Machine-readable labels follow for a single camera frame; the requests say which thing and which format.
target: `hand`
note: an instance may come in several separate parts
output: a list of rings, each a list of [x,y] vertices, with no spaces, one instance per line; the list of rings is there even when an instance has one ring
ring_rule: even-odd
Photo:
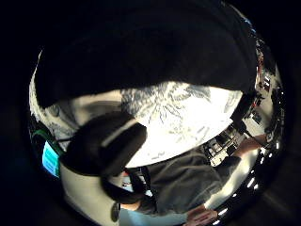
[[[217,212],[206,209],[203,205],[188,212],[187,222],[183,226],[205,226],[217,218]]]
[[[266,144],[266,134],[255,136],[260,143]],[[254,151],[261,148],[261,144],[259,144],[252,137],[244,139],[243,142],[238,146],[237,150],[234,152],[233,156],[242,157],[245,153]]]

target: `bright light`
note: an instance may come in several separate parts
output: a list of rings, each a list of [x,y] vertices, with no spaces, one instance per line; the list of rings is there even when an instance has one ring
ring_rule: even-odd
[[[252,153],[253,153],[254,156],[257,156],[258,155],[258,149],[256,150],[256,152],[252,152]]]
[[[223,196],[227,197],[228,195],[230,195],[232,192],[234,191],[234,183],[229,181],[228,183],[226,183],[222,189],[222,193]]]
[[[251,187],[254,181],[255,181],[255,177],[253,177],[253,178],[250,180],[250,182],[247,184],[246,187]]]
[[[247,160],[243,159],[240,164],[240,168],[242,169],[242,172],[244,174],[248,174],[250,172],[250,163]]]
[[[216,224],[218,224],[220,222],[220,220],[218,219],[217,221],[215,221],[214,223],[213,223],[213,225],[216,225]]]
[[[264,148],[261,148],[261,153],[265,154],[266,150]]]
[[[223,214],[225,214],[228,211],[228,208],[222,210],[221,212],[218,213],[219,216],[222,216]]]

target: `monitor screen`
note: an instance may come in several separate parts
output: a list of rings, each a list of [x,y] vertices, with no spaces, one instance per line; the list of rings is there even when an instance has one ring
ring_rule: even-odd
[[[43,148],[42,164],[47,171],[58,177],[58,154],[47,141],[45,141]]]

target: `dark hair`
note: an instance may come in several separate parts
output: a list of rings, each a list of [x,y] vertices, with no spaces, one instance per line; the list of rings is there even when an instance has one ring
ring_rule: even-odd
[[[149,1],[106,12],[98,7],[98,14],[81,14],[82,28],[72,35],[68,30],[80,20],[69,19],[42,53],[40,104],[171,80],[250,92],[255,40],[233,9],[217,2]]]

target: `gray shirt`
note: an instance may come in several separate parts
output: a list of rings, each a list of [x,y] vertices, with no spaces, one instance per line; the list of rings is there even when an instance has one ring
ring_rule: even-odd
[[[241,158],[229,156],[212,167],[200,148],[147,166],[152,197],[146,196],[137,212],[163,216],[183,214],[204,204],[228,181]]]

